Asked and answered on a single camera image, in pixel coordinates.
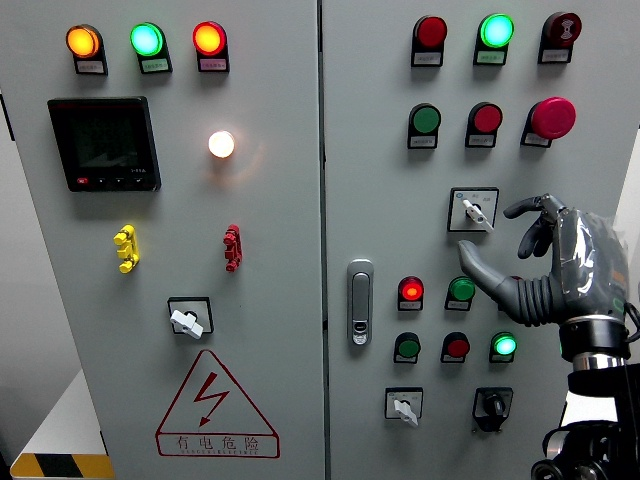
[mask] white wall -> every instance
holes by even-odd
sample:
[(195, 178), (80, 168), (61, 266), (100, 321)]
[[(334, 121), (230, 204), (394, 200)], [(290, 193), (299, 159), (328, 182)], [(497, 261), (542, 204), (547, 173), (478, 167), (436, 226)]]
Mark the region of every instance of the white wall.
[(2, 113), (0, 165), (0, 452), (11, 463), (80, 362)]

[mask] red push button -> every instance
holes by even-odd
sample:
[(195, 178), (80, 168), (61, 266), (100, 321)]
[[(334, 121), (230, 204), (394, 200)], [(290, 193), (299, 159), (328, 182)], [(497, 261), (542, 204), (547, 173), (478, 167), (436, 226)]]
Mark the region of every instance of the red push button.
[(462, 332), (451, 332), (444, 337), (442, 342), (442, 363), (464, 363), (467, 354), (471, 350), (469, 339)]
[(542, 31), (551, 45), (567, 48), (580, 36), (582, 21), (575, 13), (558, 12), (547, 18)]
[(548, 140), (564, 137), (576, 123), (576, 109), (562, 97), (551, 97), (534, 107), (531, 128), (536, 135)]
[(447, 353), (453, 358), (462, 358), (469, 353), (471, 347), (466, 340), (454, 340), (447, 346)]
[(440, 17), (426, 17), (416, 32), (418, 41), (426, 48), (436, 48), (447, 38), (447, 24)]
[(473, 125), (483, 133), (491, 133), (497, 130), (502, 123), (502, 112), (495, 105), (480, 107), (473, 117)]

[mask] black switch knob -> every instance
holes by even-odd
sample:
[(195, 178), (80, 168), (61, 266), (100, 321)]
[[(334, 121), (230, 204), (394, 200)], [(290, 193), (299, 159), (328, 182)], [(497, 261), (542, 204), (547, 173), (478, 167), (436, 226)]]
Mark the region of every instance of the black switch knob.
[(492, 393), (484, 397), (482, 402), (484, 411), (492, 417), (502, 417), (504, 415), (504, 400), (497, 393)]

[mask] illuminated red light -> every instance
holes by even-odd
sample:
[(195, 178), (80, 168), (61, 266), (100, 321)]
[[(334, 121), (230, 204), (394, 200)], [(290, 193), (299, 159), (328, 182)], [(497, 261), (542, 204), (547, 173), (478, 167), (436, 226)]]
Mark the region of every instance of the illuminated red light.
[(193, 45), (203, 55), (217, 55), (227, 45), (227, 35), (217, 23), (202, 22), (193, 29)]
[(407, 277), (400, 282), (400, 295), (408, 302), (419, 300), (424, 294), (422, 281), (417, 277)]

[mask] orange indicator light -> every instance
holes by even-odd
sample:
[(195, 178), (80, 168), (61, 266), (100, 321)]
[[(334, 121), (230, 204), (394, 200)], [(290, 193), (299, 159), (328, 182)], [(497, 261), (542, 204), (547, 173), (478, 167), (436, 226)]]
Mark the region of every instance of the orange indicator light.
[(91, 58), (100, 50), (100, 40), (94, 29), (77, 25), (67, 32), (67, 47), (76, 57)]
[(223, 28), (215, 22), (202, 22), (193, 29), (193, 45), (201, 54), (213, 56), (227, 44)]

